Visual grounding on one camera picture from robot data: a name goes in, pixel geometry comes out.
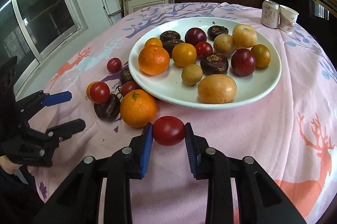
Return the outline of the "person's left hand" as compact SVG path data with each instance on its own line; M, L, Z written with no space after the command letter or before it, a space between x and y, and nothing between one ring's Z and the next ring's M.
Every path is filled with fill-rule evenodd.
M1 168L8 174L14 174L14 172L19 169L22 165L11 162L7 156L0 157ZM27 170L30 174L35 175L38 172L39 167L37 166L27 166Z

